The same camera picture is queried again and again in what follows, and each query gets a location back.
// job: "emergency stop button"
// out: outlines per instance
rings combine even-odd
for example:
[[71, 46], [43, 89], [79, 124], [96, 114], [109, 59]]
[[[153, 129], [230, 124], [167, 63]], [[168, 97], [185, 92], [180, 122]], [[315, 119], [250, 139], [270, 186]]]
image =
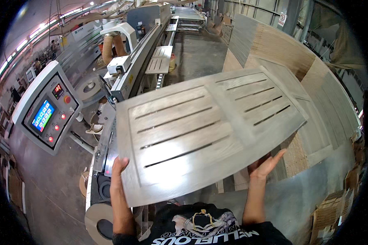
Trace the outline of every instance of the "emergency stop button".
[[71, 97], [68, 95], [64, 96], [64, 103], [69, 104], [71, 102]]

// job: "control panel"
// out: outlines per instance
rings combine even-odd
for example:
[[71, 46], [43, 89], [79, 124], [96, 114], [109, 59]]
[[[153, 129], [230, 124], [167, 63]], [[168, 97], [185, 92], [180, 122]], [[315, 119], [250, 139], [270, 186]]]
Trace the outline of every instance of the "control panel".
[[52, 61], [27, 88], [12, 120], [29, 139], [55, 155], [82, 106], [63, 69]]

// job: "red button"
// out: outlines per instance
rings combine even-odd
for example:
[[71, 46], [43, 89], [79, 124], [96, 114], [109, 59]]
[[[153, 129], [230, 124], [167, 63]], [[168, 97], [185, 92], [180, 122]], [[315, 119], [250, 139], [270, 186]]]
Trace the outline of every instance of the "red button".
[[66, 97], [64, 98], [64, 102], [65, 102], [66, 104], [68, 104], [69, 102], [71, 102], [71, 97], [66, 96]]

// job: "no smoking sign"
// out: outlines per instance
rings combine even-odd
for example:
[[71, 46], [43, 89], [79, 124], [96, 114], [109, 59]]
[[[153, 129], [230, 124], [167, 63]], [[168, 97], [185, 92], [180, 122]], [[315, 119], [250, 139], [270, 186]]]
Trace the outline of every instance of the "no smoking sign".
[[279, 20], [278, 20], [278, 25], [282, 26], [285, 24], [286, 18], [288, 16], [286, 14], [284, 14], [283, 12], [281, 12], [281, 15], [279, 16]]

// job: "dust collection hose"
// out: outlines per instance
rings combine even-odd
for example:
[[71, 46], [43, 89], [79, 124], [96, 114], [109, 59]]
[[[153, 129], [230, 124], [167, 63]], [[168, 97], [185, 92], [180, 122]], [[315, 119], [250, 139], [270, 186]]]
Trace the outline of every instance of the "dust collection hose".
[[102, 48], [102, 58], [103, 62], [108, 65], [112, 61], [112, 44], [114, 43], [114, 48], [118, 57], [126, 56], [127, 53], [124, 50], [123, 41], [120, 35], [113, 37], [111, 34], [107, 34], [103, 39]]
[[110, 61], [112, 61], [112, 44], [113, 44], [113, 36], [110, 34], [107, 34], [103, 38], [103, 47], [102, 47], [102, 58], [106, 65], [109, 64]]

